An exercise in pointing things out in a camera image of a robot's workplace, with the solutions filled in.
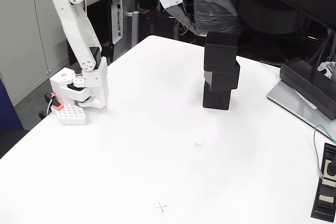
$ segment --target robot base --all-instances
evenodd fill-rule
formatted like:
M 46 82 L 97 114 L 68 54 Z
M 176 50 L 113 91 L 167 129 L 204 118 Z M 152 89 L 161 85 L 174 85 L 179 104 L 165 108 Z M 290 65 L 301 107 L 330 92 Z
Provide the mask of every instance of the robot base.
M 84 110 L 75 104 L 64 104 L 64 108 L 60 111 L 54 108 L 51 110 L 62 125 L 86 125 L 88 123 Z

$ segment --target gray floor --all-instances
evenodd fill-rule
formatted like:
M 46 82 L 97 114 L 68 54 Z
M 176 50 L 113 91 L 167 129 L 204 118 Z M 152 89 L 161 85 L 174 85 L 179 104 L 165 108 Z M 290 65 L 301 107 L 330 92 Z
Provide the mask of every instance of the gray floor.
M 44 95 L 51 92 L 52 88 L 50 81 L 46 80 L 42 85 L 15 106 L 16 113 L 18 114 L 25 130 L 31 130 L 41 121 L 38 113 L 46 111 L 48 107 L 48 103 L 46 102 Z

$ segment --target black cable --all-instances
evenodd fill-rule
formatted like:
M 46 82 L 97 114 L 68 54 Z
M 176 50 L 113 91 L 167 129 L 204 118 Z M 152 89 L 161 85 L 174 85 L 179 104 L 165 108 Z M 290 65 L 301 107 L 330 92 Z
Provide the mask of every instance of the black cable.
M 327 45 L 328 45 L 328 44 L 326 44 L 326 45 L 322 48 L 322 50 L 321 50 L 321 52 L 320 52 L 319 58 L 318 58 L 317 63 L 316 63 L 316 69 L 317 69 L 317 68 L 319 67 L 319 65 L 320 65 L 321 58 L 322 58 L 322 54 L 323 54 L 324 50 L 327 48 Z
M 307 64 L 311 63 L 313 59 L 319 55 L 321 51 L 324 51 L 325 47 L 327 46 L 330 38 L 335 34 L 334 31 L 331 31 L 328 35 L 328 37 L 324 40 L 324 42 L 320 45 L 319 49 L 316 51 L 316 53 L 307 61 Z
M 258 62 L 273 65 L 273 66 L 281 66 L 282 64 L 285 63 L 285 62 L 272 62 L 272 61 L 268 61 L 268 60 L 258 60 Z

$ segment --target black block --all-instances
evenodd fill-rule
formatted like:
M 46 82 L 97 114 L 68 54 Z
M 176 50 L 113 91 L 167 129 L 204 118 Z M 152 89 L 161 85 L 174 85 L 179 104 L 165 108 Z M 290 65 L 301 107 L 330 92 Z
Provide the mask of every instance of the black block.
M 210 86 L 204 83 L 203 107 L 208 109 L 228 110 L 231 90 L 211 92 Z
M 204 71 L 235 74 L 238 36 L 210 32 L 205 42 Z
M 206 83 L 211 92 L 226 91 L 238 88 L 240 65 L 236 61 L 235 74 L 204 72 Z

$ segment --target table surface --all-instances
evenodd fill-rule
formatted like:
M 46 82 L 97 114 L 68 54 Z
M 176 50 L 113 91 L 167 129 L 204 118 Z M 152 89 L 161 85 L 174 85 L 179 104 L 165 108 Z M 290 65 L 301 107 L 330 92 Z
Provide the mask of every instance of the table surface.
M 279 69 L 237 57 L 230 109 L 205 109 L 203 54 L 151 36 L 87 126 L 39 123 L 0 159 L 0 223 L 322 223 L 313 128 L 266 98 Z

